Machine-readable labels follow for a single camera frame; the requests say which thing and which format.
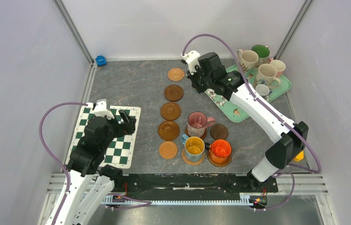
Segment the large cream mug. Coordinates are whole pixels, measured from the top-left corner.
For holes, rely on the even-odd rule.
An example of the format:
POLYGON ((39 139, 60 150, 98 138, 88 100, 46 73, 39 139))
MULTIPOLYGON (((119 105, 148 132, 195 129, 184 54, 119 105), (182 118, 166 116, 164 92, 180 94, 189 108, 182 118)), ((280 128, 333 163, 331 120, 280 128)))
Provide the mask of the large cream mug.
POLYGON ((259 84, 266 85, 268 88, 273 89, 281 85, 281 80, 276 76, 277 69, 270 64, 262 64, 258 67, 256 77, 253 83, 255 88, 259 84))

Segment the green white chessboard mat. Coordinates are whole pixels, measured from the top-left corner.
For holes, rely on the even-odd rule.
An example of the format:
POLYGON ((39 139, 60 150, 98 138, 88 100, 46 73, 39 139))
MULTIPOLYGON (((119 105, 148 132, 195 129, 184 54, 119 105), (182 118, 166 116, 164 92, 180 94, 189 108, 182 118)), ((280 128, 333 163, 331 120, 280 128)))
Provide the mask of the green white chessboard mat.
MULTIPOLYGON (((118 120, 119 123, 124 123, 119 111, 124 110, 128 116, 136 119, 135 128, 138 128, 140 121, 141 108, 137 106, 110 106, 110 111, 118 120)), ((73 138, 68 150, 66 163, 70 159, 70 153, 76 149, 77 143, 84 136, 84 129, 87 122, 94 116, 90 108, 82 106, 77 117, 77 122, 74 128, 73 138)), ((132 164, 132 157, 135 147, 137 130, 131 135, 115 138, 110 144, 105 153, 105 158, 100 164, 101 167, 111 165, 120 169, 129 169, 132 164)))

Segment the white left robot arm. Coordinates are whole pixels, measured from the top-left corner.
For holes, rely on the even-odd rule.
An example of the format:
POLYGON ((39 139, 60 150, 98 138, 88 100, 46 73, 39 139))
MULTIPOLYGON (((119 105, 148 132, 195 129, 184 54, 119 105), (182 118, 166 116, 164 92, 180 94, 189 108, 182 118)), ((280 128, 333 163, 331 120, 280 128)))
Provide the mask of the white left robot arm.
POLYGON ((122 170, 111 165, 102 169, 106 152, 114 139, 132 135, 137 119, 127 110, 115 115, 106 108, 85 108, 91 118, 81 122, 77 144, 65 166, 66 180, 47 225, 86 225, 111 191, 124 185, 122 170))

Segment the white floral mug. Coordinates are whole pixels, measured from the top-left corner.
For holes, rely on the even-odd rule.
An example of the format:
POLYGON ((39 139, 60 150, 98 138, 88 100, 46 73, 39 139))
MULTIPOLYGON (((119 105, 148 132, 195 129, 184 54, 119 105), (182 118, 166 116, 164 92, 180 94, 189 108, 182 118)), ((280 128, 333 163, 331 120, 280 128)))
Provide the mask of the white floral mug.
POLYGON ((256 52, 252 50, 237 50, 237 58, 243 72, 248 72, 249 70, 257 70, 257 63, 259 61, 259 56, 256 52))

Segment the mint green floral tray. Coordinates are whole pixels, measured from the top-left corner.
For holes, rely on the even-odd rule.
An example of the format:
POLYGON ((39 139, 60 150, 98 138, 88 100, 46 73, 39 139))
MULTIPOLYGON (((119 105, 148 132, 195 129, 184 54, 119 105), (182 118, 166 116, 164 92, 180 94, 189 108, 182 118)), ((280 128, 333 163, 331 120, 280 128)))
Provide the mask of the mint green floral tray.
MULTIPOLYGON (((283 95, 291 88, 291 81, 281 75, 279 77, 281 80, 281 85, 271 89, 269 92, 268 97, 266 97, 266 101, 272 102, 279 96, 283 95)), ((249 115, 243 111, 240 107, 227 101, 224 97, 216 94, 213 90, 207 89, 205 94, 216 104, 216 106, 226 115, 226 117, 235 123, 240 123, 241 121, 245 120, 249 117, 249 115)))

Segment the brown ridged wooden coaster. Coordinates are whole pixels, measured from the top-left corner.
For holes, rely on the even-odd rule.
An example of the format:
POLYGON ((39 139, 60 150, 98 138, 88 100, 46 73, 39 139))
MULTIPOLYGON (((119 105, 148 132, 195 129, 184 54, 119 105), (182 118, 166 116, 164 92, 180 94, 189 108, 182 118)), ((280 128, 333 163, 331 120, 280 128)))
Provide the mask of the brown ridged wooden coaster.
POLYGON ((230 155, 230 156, 227 158, 227 160, 226 160, 224 163, 222 163, 222 164, 218 164, 218 163, 214 162, 213 159, 211 158, 210 152, 208 153, 208 159, 209 159, 209 162, 210 162, 213 166, 216 166, 216 167, 225 167, 225 166, 227 166, 227 165, 231 162, 231 160, 232 160, 232 155, 230 155))

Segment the light orange wooden coaster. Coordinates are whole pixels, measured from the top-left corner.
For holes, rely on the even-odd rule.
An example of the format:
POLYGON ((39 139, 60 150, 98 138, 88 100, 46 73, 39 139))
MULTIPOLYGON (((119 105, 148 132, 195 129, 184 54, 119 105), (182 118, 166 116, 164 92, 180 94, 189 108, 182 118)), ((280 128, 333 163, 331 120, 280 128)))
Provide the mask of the light orange wooden coaster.
POLYGON ((159 154, 164 159, 174 158, 178 153, 177 145, 172 141, 165 141, 159 146, 159 154))

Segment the blue toy block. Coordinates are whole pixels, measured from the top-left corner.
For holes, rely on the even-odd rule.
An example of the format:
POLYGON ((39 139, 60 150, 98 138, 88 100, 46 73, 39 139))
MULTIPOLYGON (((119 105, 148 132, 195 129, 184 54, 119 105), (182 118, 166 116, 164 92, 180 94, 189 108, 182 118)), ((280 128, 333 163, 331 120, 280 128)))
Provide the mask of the blue toy block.
POLYGON ((97 66, 104 66, 107 64, 106 58, 102 55, 99 55, 95 58, 97 66))

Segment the orange mug black handle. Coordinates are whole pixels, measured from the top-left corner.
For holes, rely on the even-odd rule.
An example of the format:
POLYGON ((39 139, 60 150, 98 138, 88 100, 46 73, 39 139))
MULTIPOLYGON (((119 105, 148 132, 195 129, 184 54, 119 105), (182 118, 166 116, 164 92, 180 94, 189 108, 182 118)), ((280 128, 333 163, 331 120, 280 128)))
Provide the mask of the orange mug black handle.
POLYGON ((205 142, 205 150, 210 152, 211 158, 218 164, 224 163, 232 154, 231 145, 223 139, 215 140, 213 143, 205 142))

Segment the yellow inside mug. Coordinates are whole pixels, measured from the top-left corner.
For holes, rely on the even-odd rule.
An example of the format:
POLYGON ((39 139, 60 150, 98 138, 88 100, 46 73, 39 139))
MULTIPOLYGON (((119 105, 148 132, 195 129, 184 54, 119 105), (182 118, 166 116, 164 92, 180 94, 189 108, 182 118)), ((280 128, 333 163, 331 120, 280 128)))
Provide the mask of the yellow inside mug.
POLYGON ((184 144, 186 157, 192 162, 197 162, 204 154, 205 144, 204 141, 196 136, 188 137, 186 134, 181 136, 181 141, 184 144))

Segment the pink patterned mug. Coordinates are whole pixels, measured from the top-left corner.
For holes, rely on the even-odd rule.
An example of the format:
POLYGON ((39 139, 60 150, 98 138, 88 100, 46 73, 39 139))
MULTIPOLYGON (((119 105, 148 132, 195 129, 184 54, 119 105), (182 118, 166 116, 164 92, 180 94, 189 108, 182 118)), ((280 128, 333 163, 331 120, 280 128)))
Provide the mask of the pink patterned mug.
POLYGON ((187 133, 189 136, 203 137, 207 128, 214 125, 214 117, 207 117, 202 112, 193 112, 187 119, 187 133))

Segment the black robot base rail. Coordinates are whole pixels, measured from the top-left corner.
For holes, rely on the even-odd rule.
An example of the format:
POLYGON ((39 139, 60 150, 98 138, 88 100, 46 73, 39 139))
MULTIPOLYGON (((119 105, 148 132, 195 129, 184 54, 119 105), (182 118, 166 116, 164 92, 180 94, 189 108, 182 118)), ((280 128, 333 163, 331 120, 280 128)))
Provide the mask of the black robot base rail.
POLYGON ((116 178, 115 193, 145 201, 238 200, 241 193, 277 193, 277 181, 259 183, 236 173, 130 173, 116 178))

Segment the pink white mug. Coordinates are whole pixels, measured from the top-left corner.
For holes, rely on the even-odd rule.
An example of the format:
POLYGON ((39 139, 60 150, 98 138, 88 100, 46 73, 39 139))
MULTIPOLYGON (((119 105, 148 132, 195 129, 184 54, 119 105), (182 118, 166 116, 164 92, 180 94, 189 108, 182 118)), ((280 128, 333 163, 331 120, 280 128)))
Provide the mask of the pink white mug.
POLYGON ((286 69, 285 63, 281 60, 275 60, 274 58, 270 58, 270 59, 268 59, 268 63, 270 65, 273 65, 276 68, 276 70, 277 70, 276 77, 278 77, 278 78, 283 74, 283 72, 286 69))

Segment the orange yellow small container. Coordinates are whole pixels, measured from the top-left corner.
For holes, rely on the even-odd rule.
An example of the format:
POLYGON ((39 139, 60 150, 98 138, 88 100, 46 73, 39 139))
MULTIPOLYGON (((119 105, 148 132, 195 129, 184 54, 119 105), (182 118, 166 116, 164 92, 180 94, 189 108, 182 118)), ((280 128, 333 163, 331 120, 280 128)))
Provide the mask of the orange yellow small container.
POLYGON ((301 152, 293 159, 293 161, 299 162, 299 161, 303 160, 304 157, 305 157, 304 151, 301 151, 301 152))

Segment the green inside mug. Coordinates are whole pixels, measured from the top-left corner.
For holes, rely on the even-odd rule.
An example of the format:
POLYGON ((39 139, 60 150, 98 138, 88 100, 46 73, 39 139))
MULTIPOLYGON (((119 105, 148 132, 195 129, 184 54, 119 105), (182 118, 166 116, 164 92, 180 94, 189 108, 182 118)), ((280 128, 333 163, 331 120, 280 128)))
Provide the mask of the green inside mug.
POLYGON ((270 49, 265 45, 254 45, 251 48, 252 51, 256 52, 259 56, 259 60, 257 62, 257 67, 267 61, 270 55, 270 49))

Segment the small white blue mug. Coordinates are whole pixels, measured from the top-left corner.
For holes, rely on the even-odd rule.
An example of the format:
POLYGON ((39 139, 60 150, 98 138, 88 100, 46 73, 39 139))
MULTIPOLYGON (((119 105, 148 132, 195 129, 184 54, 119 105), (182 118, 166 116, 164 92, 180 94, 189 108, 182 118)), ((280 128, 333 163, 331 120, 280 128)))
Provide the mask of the small white blue mug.
POLYGON ((255 90, 264 99, 269 99, 270 94, 272 93, 271 89, 264 84, 256 85, 255 90))

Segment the brown wooden saucer coaster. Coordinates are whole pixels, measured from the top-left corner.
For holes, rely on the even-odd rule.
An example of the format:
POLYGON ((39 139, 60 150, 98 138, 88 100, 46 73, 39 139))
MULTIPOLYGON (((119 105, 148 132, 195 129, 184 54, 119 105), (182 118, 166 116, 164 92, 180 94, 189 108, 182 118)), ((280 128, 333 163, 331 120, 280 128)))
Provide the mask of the brown wooden saucer coaster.
MULTIPOLYGON (((186 134, 188 137, 191 137, 191 135, 188 133, 187 126, 185 127, 185 134, 186 134)), ((203 136, 201 136, 200 138, 204 140, 204 139, 206 138, 206 136, 207 136, 207 129, 205 130, 203 136)))
POLYGON ((164 141, 172 141, 179 136, 179 125, 171 120, 163 121, 157 129, 159 137, 164 141))
POLYGON ((165 120, 176 120, 181 115, 181 107, 175 102, 168 102, 162 105, 160 114, 165 120))
POLYGON ((168 101, 176 102, 183 98, 184 90, 179 85, 169 85, 164 90, 164 97, 168 101))

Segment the dark walnut wooden coaster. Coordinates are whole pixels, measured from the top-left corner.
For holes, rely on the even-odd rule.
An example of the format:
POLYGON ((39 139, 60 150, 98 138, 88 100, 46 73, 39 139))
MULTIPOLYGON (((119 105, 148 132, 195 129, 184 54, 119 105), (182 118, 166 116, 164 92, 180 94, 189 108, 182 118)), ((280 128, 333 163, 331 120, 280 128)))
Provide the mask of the dark walnut wooden coaster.
POLYGON ((210 135, 215 140, 226 140, 229 136, 229 131, 228 128, 223 124, 215 124, 210 129, 210 135))

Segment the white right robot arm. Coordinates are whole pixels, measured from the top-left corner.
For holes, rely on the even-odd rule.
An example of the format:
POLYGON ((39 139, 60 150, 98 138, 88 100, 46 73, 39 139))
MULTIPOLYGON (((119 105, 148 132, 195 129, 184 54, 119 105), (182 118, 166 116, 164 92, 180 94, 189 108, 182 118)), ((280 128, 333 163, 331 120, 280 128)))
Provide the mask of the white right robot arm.
POLYGON ((258 123, 273 142, 265 157, 247 174, 248 187, 252 191, 260 191, 270 176, 284 169, 304 150, 302 141, 308 132, 307 124, 296 124, 283 116, 256 93, 249 82, 244 81, 239 71, 227 72, 214 52, 200 55, 190 51, 182 56, 182 62, 188 66, 187 77, 198 93, 210 89, 237 105, 258 123))

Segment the woven rattan coaster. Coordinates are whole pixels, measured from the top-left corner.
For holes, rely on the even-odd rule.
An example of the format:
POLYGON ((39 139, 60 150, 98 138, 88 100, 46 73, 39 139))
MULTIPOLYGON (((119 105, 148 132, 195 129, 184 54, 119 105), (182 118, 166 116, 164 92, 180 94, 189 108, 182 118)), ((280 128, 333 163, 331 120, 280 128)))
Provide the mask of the woven rattan coaster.
POLYGON ((187 151, 186 151, 185 149, 182 150, 182 159, 184 160, 184 162, 185 162, 186 164, 192 165, 192 166, 196 166, 196 165, 201 164, 201 163, 204 161, 204 154, 203 154, 203 156, 201 157, 201 159, 199 159, 197 162, 192 162, 192 161, 190 161, 190 160, 187 159, 187 157, 186 157, 186 152, 187 152, 187 151))

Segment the light cork coaster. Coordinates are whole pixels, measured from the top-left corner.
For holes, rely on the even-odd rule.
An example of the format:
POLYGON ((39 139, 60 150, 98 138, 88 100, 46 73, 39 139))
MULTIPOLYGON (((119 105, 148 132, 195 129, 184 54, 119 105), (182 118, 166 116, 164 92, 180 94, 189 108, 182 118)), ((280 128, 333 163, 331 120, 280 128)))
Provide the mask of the light cork coaster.
POLYGON ((171 80, 171 81, 180 81, 184 78, 185 76, 185 72, 180 69, 180 68, 172 68, 168 71, 167 77, 171 80))

